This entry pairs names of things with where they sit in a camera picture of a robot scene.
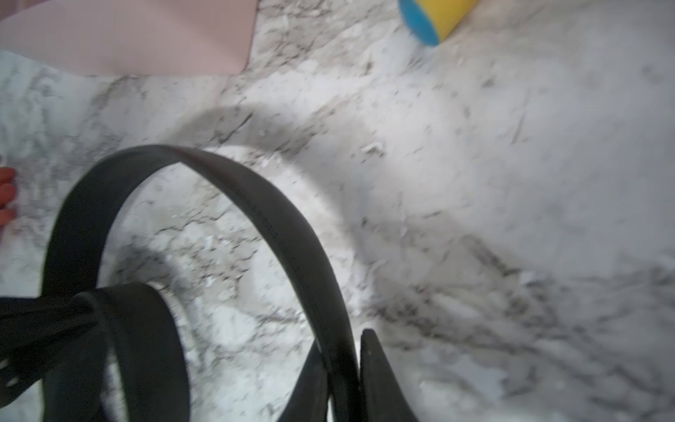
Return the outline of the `black belt coil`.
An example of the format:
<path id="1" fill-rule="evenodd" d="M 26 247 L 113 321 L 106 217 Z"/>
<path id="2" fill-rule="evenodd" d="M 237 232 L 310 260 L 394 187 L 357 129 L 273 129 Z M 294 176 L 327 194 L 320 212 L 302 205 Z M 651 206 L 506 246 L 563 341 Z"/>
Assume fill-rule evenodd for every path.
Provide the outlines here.
<path id="1" fill-rule="evenodd" d="M 151 145 L 98 162 L 71 190 L 56 218 L 40 296 L 1 301 L 1 403 L 43 385 L 47 421 L 103 421 L 107 355 L 121 374 L 128 418 L 186 421 L 191 393 L 172 313 L 151 286 L 98 287 L 109 231 L 135 188 L 182 163 L 241 209 L 284 268 L 328 373 L 327 413 L 361 418 L 359 367 L 346 305 L 332 266 L 299 210 L 239 163 L 198 149 Z"/>

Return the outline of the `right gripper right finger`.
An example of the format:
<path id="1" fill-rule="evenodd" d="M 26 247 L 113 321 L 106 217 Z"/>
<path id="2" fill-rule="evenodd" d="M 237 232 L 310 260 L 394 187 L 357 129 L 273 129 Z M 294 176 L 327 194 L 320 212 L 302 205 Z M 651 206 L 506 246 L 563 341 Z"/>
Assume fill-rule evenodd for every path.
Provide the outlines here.
<path id="1" fill-rule="evenodd" d="M 372 329 L 361 335 L 360 390 L 365 421 L 418 422 Z"/>

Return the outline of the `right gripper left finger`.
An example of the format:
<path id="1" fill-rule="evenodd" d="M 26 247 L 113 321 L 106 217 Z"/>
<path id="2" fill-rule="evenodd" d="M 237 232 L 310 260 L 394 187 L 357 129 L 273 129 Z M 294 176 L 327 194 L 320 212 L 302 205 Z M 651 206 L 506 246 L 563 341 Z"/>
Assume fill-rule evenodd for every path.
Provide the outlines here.
<path id="1" fill-rule="evenodd" d="M 318 344 L 314 343 L 279 422 L 325 422 L 329 378 Z"/>

